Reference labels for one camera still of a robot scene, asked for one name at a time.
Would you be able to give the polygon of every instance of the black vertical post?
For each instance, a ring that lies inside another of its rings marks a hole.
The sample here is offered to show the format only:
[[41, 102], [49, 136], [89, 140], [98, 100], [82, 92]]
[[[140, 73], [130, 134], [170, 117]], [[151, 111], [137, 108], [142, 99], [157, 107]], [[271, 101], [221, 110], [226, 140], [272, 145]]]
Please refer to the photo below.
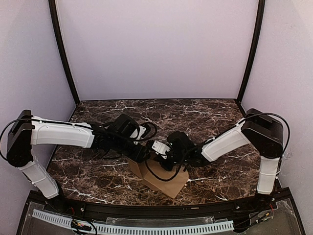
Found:
[[65, 72], [65, 75], [67, 77], [67, 82], [68, 82], [70, 91], [72, 93], [73, 99], [74, 99], [76, 105], [78, 105], [80, 103], [80, 100], [78, 97], [78, 93], [77, 93], [77, 90], [76, 90], [76, 87], [74, 84], [72, 74], [70, 72], [69, 64], [67, 61], [67, 55], [65, 53], [64, 43], [62, 40], [61, 29], [60, 29], [60, 25], [59, 25], [59, 19], [58, 19], [57, 8], [55, 5], [55, 0], [49, 0], [49, 7], [50, 7], [51, 19], [52, 19], [52, 24], [53, 24], [53, 29], [54, 29], [54, 35], [55, 35], [55, 39], [57, 41], [57, 45], [58, 45], [61, 61], [63, 64], [64, 72]]
[[256, 21], [255, 21], [255, 27], [254, 27], [253, 37], [252, 37], [250, 53], [249, 53], [248, 61], [247, 61], [247, 64], [246, 64], [246, 70], [245, 70], [245, 74], [244, 74], [244, 77], [243, 77], [243, 81], [241, 83], [241, 87], [240, 87], [240, 90], [239, 90], [239, 93], [238, 93], [238, 97], [237, 97], [237, 100], [236, 100], [239, 104], [241, 104], [241, 102], [242, 102], [242, 100], [244, 98], [246, 87], [247, 87], [248, 80], [249, 80], [249, 77], [250, 77], [250, 73], [251, 73], [251, 69], [252, 69], [252, 65], [253, 65], [253, 61], [254, 61], [256, 48], [257, 48], [258, 42], [259, 42], [264, 8], [265, 8], [265, 0], [259, 0], [258, 12], [257, 12], [257, 15], [256, 15]]

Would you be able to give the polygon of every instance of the brown cardboard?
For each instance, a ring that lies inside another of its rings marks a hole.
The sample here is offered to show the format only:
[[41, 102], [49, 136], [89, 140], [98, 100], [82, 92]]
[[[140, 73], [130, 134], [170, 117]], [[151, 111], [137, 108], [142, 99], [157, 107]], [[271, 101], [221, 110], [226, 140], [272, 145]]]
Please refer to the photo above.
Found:
[[[158, 180], [147, 169], [145, 163], [136, 163], [131, 159], [128, 159], [131, 171], [138, 177], [142, 178], [142, 183], [148, 186], [152, 190], [161, 190], [164, 194], [171, 198], [175, 198], [180, 190], [184, 187], [189, 175], [187, 171], [183, 171], [181, 168], [178, 175], [169, 182]], [[168, 179], [175, 174], [176, 168], [172, 171], [164, 170], [159, 163], [149, 159], [147, 161], [149, 168], [160, 178]]]

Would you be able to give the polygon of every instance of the marble table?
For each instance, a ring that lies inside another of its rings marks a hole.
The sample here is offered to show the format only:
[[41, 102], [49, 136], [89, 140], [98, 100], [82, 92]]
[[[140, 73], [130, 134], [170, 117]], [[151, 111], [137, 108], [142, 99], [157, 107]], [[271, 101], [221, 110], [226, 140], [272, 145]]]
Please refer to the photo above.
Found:
[[[127, 114], [139, 124], [158, 126], [155, 140], [184, 131], [194, 143], [234, 125], [242, 114], [232, 99], [155, 99], [83, 101], [71, 121], [108, 122]], [[189, 171], [189, 181], [175, 199], [152, 191], [129, 169], [127, 160], [103, 159], [104, 151], [58, 146], [48, 172], [66, 197], [116, 205], [190, 205], [219, 202], [255, 194], [260, 157], [251, 145], [234, 150], [205, 167]], [[105, 158], [116, 157], [110, 151]]]

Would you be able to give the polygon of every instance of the dark marble tabletop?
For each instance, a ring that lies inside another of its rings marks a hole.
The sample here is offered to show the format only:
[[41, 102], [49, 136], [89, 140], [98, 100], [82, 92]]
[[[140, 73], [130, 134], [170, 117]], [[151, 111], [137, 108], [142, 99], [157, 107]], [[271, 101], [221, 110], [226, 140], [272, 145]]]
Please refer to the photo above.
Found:
[[[108, 122], [127, 114], [138, 123], [158, 126], [155, 140], [166, 143], [176, 131], [201, 143], [242, 118], [231, 99], [158, 99], [81, 102], [73, 122]], [[152, 191], [129, 169], [125, 157], [104, 160], [104, 151], [58, 146], [48, 172], [59, 181], [68, 198], [117, 205], [190, 205], [254, 195], [260, 157], [251, 145], [234, 150], [205, 167], [189, 170], [189, 180], [175, 199]], [[110, 151], [107, 157], [116, 157]]]

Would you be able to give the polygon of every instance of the white wall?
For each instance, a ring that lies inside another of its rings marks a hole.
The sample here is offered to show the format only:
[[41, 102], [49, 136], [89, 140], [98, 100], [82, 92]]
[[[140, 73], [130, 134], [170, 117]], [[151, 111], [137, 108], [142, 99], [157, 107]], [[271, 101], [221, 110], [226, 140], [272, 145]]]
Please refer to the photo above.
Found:
[[280, 181], [290, 187], [306, 232], [313, 235], [313, 1], [268, 0], [243, 100], [290, 123], [291, 159]]
[[81, 100], [236, 98], [257, 0], [58, 0]]
[[[23, 109], [67, 120], [74, 101], [54, 38], [47, 0], [0, 2], [0, 130]], [[6, 138], [1, 150], [6, 150]], [[44, 165], [53, 146], [36, 148]], [[23, 174], [0, 159], [0, 234], [14, 235], [31, 189]]]

